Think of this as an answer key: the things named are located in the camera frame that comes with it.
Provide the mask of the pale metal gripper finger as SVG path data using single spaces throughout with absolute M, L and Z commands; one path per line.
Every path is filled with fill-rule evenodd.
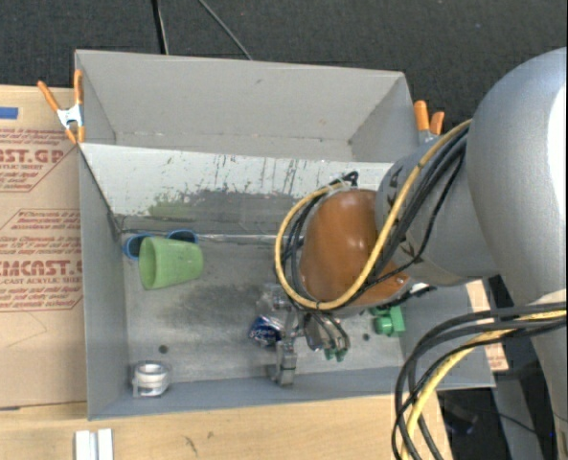
M 275 345 L 275 363 L 267 366 L 267 375 L 279 386 L 294 382 L 298 355 L 291 341 L 279 341 Z
M 256 302 L 256 311 L 267 317 L 285 317 L 292 310 L 292 304 L 284 289 L 276 283 L 265 283 Z

